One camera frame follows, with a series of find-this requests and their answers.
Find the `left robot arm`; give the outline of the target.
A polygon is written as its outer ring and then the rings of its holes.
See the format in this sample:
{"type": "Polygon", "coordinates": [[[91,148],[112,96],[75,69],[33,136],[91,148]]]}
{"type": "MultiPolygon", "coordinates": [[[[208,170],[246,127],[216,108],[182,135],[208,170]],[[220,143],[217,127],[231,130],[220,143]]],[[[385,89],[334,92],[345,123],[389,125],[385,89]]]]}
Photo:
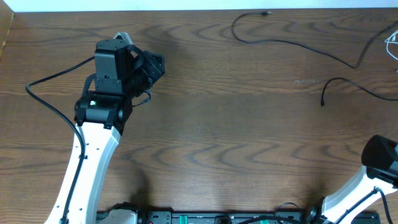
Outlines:
{"type": "Polygon", "coordinates": [[[126,33],[96,44],[96,72],[75,103],[73,149],[47,223],[95,223],[103,182],[133,107],[165,73],[162,55],[142,51],[126,33]]]}

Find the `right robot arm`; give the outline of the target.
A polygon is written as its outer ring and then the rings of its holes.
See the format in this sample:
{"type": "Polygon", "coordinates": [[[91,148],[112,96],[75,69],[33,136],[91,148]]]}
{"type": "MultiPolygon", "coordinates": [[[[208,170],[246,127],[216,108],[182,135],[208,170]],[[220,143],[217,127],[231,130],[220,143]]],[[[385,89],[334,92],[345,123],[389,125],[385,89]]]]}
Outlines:
{"type": "Polygon", "coordinates": [[[371,137],[361,163],[359,171],[342,188],[309,212],[307,223],[351,223],[379,198],[389,216],[386,195],[397,191],[397,142],[381,135],[371,137]]]}

